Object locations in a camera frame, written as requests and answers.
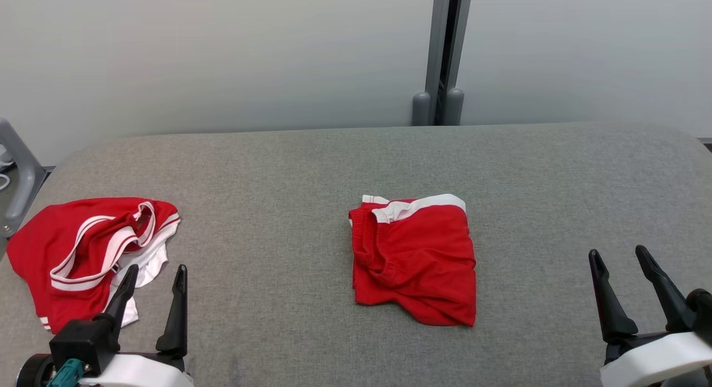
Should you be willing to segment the grey metal frame leg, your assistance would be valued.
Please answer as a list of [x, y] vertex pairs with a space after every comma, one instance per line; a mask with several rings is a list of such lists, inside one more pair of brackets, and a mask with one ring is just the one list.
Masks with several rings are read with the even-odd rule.
[[0, 217], [0, 236], [8, 239], [21, 227], [29, 207], [47, 177], [47, 171], [40, 165], [10, 122], [4, 118], [0, 118], [0, 144], [7, 149], [18, 169], [14, 197], [8, 205], [7, 212]]

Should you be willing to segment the red shorts with white trim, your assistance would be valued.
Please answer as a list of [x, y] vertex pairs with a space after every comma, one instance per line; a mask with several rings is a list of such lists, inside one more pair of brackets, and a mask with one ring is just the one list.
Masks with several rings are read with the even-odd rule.
[[395, 303], [430, 326], [474, 326], [476, 258], [463, 200], [364, 195], [348, 220], [356, 303]]

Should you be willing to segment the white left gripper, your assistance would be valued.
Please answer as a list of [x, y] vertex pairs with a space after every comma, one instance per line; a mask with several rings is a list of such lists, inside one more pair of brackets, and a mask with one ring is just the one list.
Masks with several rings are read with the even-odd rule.
[[[118, 285], [105, 309], [112, 341], [118, 344], [123, 316], [133, 297], [139, 265], [133, 264]], [[157, 340], [157, 353], [120, 352], [79, 380], [79, 387], [195, 387], [186, 372], [187, 354], [187, 268], [179, 265], [171, 288], [172, 300], [164, 333]]]

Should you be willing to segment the red jersey with white stripes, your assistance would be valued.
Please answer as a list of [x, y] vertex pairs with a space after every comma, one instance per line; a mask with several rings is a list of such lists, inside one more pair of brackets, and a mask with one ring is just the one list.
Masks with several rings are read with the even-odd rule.
[[8, 243], [11, 267], [29, 288], [36, 316], [52, 334], [104, 311], [136, 265], [136, 288], [167, 263], [181, 217], [175, 205], [144, 197], [100, 197], [43, 208]]

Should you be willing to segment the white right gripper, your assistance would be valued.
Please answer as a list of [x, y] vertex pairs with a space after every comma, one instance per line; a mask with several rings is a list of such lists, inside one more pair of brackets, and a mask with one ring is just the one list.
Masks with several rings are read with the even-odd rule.
[[[645, 278], [651, 282], [666, 318], [669, 333], [659, 340], [622, 354], [601, 367], [603, 387], [647, 387], [712, 365], [712, 345], [689, 332], [696, 314], [646, 247], [637, 245], [635, 254]], [[609, 283], [610, 273], [597, 250], [589, 252], [589, 264], [602, 339], [619, 343], [638, 333], [636, 323], [626, 316]]]

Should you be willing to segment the grey partition post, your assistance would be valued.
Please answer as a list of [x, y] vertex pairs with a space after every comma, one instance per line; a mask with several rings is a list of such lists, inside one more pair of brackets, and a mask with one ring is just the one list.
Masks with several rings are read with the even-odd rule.
[[471, 0], [434, 0], [424, 91], [412, 100], [412, 126], [458, 126], [464, 92], [456, 86]]

